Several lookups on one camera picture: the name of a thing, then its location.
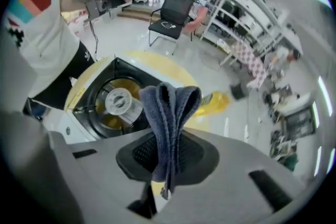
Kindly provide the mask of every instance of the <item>black cable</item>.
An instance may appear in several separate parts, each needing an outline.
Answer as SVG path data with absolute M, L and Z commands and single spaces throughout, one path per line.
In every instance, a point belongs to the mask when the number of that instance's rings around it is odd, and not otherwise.
M 94 53 L 94 60 L 95 60 L 95 62 L 97 62 L 97 50 L 98 50 L 98 42 L 99 42 L 99 39 L 98 39 L 98 37 L 97 37 L 97 35 L 96 35 L 96 33 L 95 33 L 95 31 L 94 31 L 94 28 L 93 28 L 93 25 L 92 25 L 92 21 L 90 21 L 90 28 L 91 28 L 91 32 L 92 32 L 92 34 L 93 34 L 93 36 L 94 36 L 94 39 L 95 39 L 95 41 L 96 41 L 96 50 L 95 50 L 95 53 Z

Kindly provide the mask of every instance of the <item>office chair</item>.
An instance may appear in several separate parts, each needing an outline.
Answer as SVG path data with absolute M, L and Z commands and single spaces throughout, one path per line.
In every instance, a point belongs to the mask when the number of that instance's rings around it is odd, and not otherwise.
M 149 46 L 151 47 L 158 38 L 167 39 L 165 37 L 158 36 L 151 42 L 151 31 L 178 40 L 193 3 L 194 0 L 164 0 L 162 8 L 154 10 L 151 14 L 150 25 L 148 27 Z M 152 24 L 152 16 L 159 10 L 161 19 Z M 176 46 L 172 52 L 172 55 L 174 55 L 178 44 L 177 41 L 172 42 L 176 43 Z

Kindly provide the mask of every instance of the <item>wooden step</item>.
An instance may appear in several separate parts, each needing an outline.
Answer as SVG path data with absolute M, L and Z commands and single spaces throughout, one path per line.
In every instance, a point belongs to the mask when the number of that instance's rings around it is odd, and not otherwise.
M 137 12 L 133 12 L 133 11 L 130 12 L 130 11 L 126 11 L 126 10 L 124 10 L 121 13 L 119 13 L 118 17 L 138 19 L 138 20 L 143 20 L 145 22 L 149 22 L 150 21 L 150 14 L 137 13 Z M 156 22 L 159 19 L 160 19 L 159 15 L 153 14 L 153 16 L 152 16 L 152 22 Z
M 141 8 L 141 7 L 137 7 L 137 6 L 134 6 L 134 5 L 128 6 L 128 7 L 124 8 L 123 10 L 127 11 L 127 12 L 135 12 L 135 13 L 149 14 L 149 15 L 151 15 L 151 13 L 152 13 L 152 10 L 150 8 Z

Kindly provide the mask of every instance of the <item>yellow spray bottle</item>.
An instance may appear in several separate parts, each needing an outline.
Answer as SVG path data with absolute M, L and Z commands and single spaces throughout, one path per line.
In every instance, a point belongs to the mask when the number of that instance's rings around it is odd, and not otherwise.
M 229 104 L 229 98 L 225 93 L 215 91 L 202 98 L 201 105 L 194 115 L 219 113 L 224 111 Z

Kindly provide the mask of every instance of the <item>yellow container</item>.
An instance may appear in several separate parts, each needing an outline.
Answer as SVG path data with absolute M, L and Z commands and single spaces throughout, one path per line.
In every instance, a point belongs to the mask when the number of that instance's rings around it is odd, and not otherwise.
M 201 105 L 194 115 L 219 113 L 224 111 L 229 104 L 229 98 L 225 93 L 215 91 L 202 98 Z

